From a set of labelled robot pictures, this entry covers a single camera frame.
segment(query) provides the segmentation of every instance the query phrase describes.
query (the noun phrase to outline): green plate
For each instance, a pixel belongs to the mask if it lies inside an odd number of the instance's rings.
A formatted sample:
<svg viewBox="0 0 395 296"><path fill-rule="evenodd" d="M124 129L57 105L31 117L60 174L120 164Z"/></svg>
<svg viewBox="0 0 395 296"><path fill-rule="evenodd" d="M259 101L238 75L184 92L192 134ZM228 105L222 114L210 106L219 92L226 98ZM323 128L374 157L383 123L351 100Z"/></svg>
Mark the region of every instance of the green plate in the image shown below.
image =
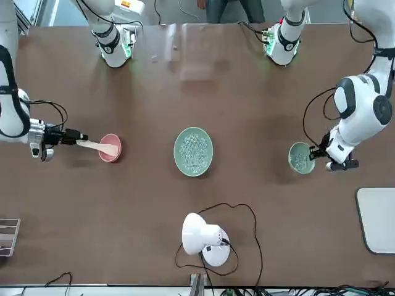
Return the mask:
<svg viewBox="0 0 395 296"><path fill-rule="evenodd" d="M186 157L186 146L189 142L196 141L202 147L200 159L194 160L196 153L192 152L192 157ZM174 161L178 169L188 177L197 177L202 175L210 167L214 149L210 136L201 128L184 129L177 137L174 143Z"/></svg>
<svg viewBox="0 0 395 296"><path fill-rule="evenodd" d="M288 163L299 174L309 174L314 169L315 160L310 160L310 146L303 142L292 145L288 153Z"/></svg>

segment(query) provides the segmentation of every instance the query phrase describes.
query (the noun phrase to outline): person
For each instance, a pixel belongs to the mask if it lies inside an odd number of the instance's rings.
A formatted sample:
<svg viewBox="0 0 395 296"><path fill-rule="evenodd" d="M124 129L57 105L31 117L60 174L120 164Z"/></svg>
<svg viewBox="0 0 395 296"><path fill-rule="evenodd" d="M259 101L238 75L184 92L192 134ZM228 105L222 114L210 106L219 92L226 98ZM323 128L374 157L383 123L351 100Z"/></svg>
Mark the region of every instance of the person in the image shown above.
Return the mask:
<svg viewBox="0 0 395 296"><path fill-rule="evenodd" d="M220 23L229 0L196 0L200 9L206 10L207 23ZM261 0L239 0L250 23L264 23Z"/></svg>

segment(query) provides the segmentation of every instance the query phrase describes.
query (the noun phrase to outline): robotic arm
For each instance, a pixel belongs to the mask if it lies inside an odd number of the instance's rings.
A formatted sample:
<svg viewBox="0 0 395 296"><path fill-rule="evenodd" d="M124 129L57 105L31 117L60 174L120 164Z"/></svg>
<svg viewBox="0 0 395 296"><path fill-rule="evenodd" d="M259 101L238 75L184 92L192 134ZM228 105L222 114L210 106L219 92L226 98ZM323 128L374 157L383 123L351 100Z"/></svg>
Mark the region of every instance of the robotic arm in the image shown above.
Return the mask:
<svg viewBox="0 0 395 296"><path fill-rule="evenodd" d="M29 144L34 158L48 161L54 151L46 145L75 144L77 139L88 137L30 118L29 97L18 88L14 73L18 38L14 2L0 1L0 141Z"/></svg>
<svg viewBox="0 0 395 296"><path fill-rule="evenodd" d="M131 57L136 30L134 29L133 34L127 27L115 25L111 17L115 7L114 0L71 0L71 2L88 21L107 65L112 68L121 67Z"/></svg>
<svg viewBox="0 0 395 296"><path fill-rule="evenodd" d="M317 0L281 0L286 15L281 24L268 29L265 53L278 65L288 65L296 54L305 24L305 8ZM358 19L375 36L373 63L367 73L348 76L336 85L334 100L340 121L318 147L310 148L310 159L328 157L327 170L359 166L351 152L362 141L383 130L392 118L389 101L394 79L395 2L354 0Z"/></svg>

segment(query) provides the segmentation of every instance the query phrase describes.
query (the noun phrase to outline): desk lamp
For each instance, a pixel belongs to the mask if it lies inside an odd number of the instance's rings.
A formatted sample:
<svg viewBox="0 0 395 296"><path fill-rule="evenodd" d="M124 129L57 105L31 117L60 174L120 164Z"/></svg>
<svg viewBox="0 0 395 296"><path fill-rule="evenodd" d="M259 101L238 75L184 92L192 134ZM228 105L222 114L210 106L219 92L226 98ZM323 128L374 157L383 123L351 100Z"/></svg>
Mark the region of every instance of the desk lamp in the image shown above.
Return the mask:
<svg viewBox="0 0 395 296"><path fill-rule="evenodd" d="M203 253L211 266L223 265L229 257L229 237L218 225L207 224L196 213L186 216L181 234L183 247L188 255Z"/></svg>

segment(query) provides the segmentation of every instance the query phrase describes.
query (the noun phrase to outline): tabletop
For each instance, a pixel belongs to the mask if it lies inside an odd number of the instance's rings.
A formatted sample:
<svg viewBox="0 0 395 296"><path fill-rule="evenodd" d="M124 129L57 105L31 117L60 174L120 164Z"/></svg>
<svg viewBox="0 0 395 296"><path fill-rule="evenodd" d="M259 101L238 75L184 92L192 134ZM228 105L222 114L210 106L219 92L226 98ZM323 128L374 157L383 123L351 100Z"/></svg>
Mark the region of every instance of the tabletop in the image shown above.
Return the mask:
<svg viewBox="0 0 395 296"><path fill-rule="evenodd" d="M118 69L100 58L88 28L33 28L20 39L19 87L31 100L62 104L67 127L99 141L122 138L118 163L93 150L56 147L40 163L22 144L0 144L1 218L20 218L14 256L3 260L0 284L45 283L64 271L73 283L185 285L194 268L178 269L183 219L219 202L246 203L257 215L262 286L395 286L395 257L370 253L362 238L355 192L395 186L395 126L356 148L360 168L307 176L287 161L307 141L307 103L342 77L362 73L372 45L352 42L345 25L306 26L287 67L262 55L246 28L231 25L146 27L133 61ZM320 141L333 122L313 104L306 129ZM335 115L333 102L328 113ZM50 107L33 118L57 122ZM214 159L200 178L177 169L173 145L189 126L205 129ZM253 219L246 208L215 208L239 255L238 270L212 275L215 286L252 286L260 268ZM199 264L183 251L179 264ZM216 270L226 272L234 255Z"/></svg>

